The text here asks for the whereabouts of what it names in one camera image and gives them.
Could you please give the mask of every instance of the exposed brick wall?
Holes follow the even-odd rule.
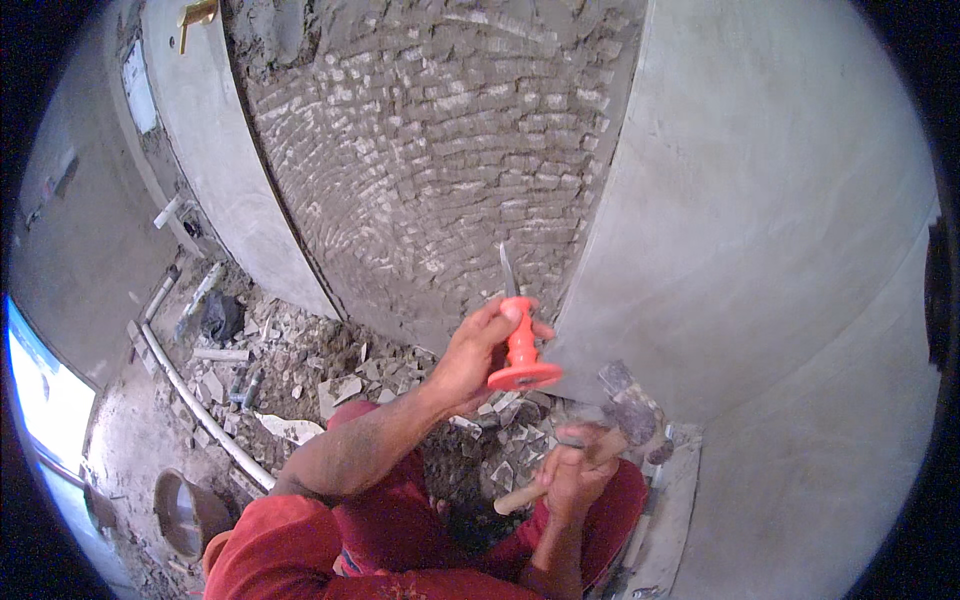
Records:
[[[307,64],[245,76],[311,258],[351,318],[442,349],[503,289],[506,240],[552,318],[620,129],[643,2],[379,4],[339,41],[321,33]]]

